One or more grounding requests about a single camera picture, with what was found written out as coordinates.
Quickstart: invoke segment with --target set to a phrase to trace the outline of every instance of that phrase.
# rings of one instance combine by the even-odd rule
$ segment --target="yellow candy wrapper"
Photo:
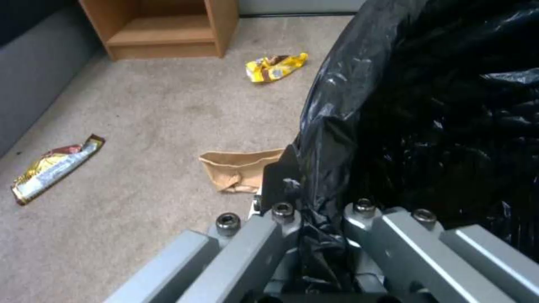
[[[297,70],[307,61],[307,53],[299,56],[263,57],[245,64],[245,71],[251,82],[272,82]]]
[[[17,203],[28,204],[97,153],[104,143],[105,139],[91,135],[84,144],[56,148],[41,156],[14,181],[11,190]]]

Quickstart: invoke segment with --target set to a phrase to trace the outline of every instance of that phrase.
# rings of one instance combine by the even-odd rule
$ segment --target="trash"
[[[212,151],[198,159],[218,191],[257,192],[262,185],[264,166],[276,162],[284,149],[257,153],[221,153]]]
[[[539,260],[537,1],[367,0],[295,140],[306,290],[351,291],[344,206],[427,208]]]
[[[245,64],[245,71],[251,82],[272,82],[279,80],[304,65],[307,53],[299,56],[263,57]]]
[[[93,156],[104,143],[105,139],[92,134],[84,144],[56,148],[41,156],[14,181],[11,190],[17,203],[30,203]]]

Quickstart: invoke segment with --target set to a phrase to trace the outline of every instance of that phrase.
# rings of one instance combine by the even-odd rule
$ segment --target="beige carpet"
[[[101,302],[183,229],[245,217],[252,195],[216,193],[197,156],[284,147],[350,17],[242,19],[224,59],[111,62],[98,54],[0,160],[0,300]],[[253,85],[244,63],[309,53]],[[30,205],[12,180],[41,153],[104,136],[101,151]]]

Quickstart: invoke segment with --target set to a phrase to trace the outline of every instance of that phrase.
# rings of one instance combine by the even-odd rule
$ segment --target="carpet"
[[[111,62],[98,53],[0,159],[0,300],[101,302],[183,229],[222,212],[246,217],[252,195],[215,192],[198,155],[282,148],[351,17],[242,19],[223,59]],[[280,81],[254,85],[247,61],[309,53]],[[29,205],[13,179],[55,147],[91,133],[104,147]]]

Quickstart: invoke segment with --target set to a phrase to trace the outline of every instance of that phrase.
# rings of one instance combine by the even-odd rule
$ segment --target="brown paper bag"
[[[262,185],[264,166],[278,161],[283,151],[283,148],[257,153],[212,151],[198,159],[218,191],[257,192]]]

